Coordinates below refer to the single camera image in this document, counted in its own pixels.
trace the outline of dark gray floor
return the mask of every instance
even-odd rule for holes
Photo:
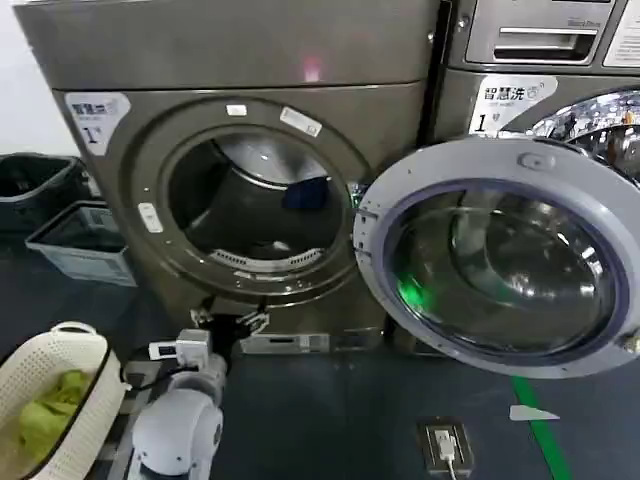
[[[104,333],[120,356],[167,339],[171,325],[144,288],[67,279],[38,256],[0,251],[0,355],[64,320]],[[572,478],[638,478],[640,363],[609,374],[533,382]],[[390,352],[249,357],[225,394],[225,433],[212,478],[233,480],[418,480],[421,418],[464,422],[475,453],[473,480],[551,475],[528,424],[508,419],[510,379],[449,360]]]

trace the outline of green cloth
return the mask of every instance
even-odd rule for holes
[[[22,409],[20,438],[35,460],[44,460],[55,446],[87,393],[90,382],[91,376],[80,370],[63,373],[55,387]]]

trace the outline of power outlet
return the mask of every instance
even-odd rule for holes
[[[456,458],[453,470],[457,476],[468,477],[473,470],[473,453],[461,422],[449,417],[433,417],[418,423],[418,442],[422,448],[427,471],[432,475],[449,473],[447,462],[440,459],[438,431],[447,431],[456,439]]]

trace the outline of white wall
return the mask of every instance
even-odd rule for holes
[[[79,155],[10,3],[0,0],[0,154]]]

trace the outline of gray storage bin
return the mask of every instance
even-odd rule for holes
[[[24,240],[79,200],[81,175],[73,157],[0,156],[0,235]]]
[[[26,240],[65,275],[136,286],[127,245],[104,202],[76,202]]]

